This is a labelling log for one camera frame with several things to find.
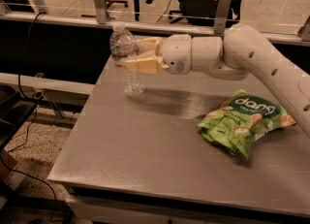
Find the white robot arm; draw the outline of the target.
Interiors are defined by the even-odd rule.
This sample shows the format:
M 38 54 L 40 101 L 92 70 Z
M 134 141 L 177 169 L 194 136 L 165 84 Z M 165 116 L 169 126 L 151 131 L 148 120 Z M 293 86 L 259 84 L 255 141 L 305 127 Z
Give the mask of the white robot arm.
M 310 75 L 253 27 L 236 24 L 223 37 L 180 34 L 146 38 L 138 45 L 142 54 L 122 62 L 131 72 L 157 74 L 166 70 L 186 75 L 200 71 L 223 80 L 254 75 L 310 136 Z

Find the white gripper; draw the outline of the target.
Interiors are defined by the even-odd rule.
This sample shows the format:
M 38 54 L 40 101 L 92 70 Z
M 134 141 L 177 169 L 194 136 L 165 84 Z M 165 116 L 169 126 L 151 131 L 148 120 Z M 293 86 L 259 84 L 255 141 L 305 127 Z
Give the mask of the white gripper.
M 163 43 L 160 37 L 138 39 L 139 52 L 152 51 L 155 55 L 139 59 L 125 59 L 123 66 L 135 73 L 158 74 L 163 69 L 173 75 L 186 75 L 191 69 L 191 45 L 190 35 L 172 35 Z

